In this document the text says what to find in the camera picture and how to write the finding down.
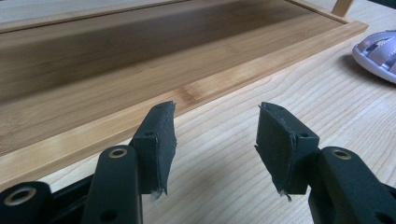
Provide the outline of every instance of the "wooden table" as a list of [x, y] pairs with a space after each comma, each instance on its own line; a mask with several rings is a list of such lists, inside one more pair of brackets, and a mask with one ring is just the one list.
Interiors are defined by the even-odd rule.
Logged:
[[[291, 203], [279, 197], [254, 148], [260, 102], [286, 107], [320, 136], [320, 147], [358, 153], [380, 181], [396, 187], [396, 85], [351, 56], [365, 36], [396, 29], [396, 10], [357, 0], [348, 17], [370, 27], [176, 118], [169, 195], [156, 202], [143, 197], [145, 223], [312, 223], [307, 196], [292, 196]], [[96, 161], [91, 156], [41, 180], [63, 188], [92, 174]]]

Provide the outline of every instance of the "purple object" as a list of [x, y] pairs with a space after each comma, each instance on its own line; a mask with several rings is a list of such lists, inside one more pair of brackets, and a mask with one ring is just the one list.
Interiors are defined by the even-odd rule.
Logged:
[[396, 83], [396, 30], [367, 36], [352, 55], [369, 72]]

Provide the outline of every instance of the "wooden tray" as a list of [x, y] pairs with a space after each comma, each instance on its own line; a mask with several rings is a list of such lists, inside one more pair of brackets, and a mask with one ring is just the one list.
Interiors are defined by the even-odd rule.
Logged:
[[0, 35], [0, 189], [131, 137], [362, 33], [301, 1], [196, 0]]

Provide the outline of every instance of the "light wood tabletop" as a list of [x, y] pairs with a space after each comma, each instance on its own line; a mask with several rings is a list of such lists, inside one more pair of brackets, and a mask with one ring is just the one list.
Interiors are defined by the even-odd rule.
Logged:
[[[331, 9], [334, 1], [309, 2]], [[352, 58], [365, 36], [396, 29], [396, 10], [357, 0], [347, 16], [358, 35], [175, 119], [177, 154], [167, 196], [143, 196], [145, 223], [312, 223], [307, 195], [276, 192], [255, 138], [261, 102], [286, 107], [320, 136], [319, 147], [356, 152], [396, 187], [396, 85]], [[61, 189], [91, 175], [97, 154], [41, 180]]]

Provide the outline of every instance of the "wooden leg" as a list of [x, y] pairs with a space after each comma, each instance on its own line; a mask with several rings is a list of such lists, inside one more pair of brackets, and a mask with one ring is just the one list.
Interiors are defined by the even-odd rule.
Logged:
[[352, 3], [353, 0], [337, 0], [334, 8], [332, 9], [332, 14], [339, 17], [345, 17]]

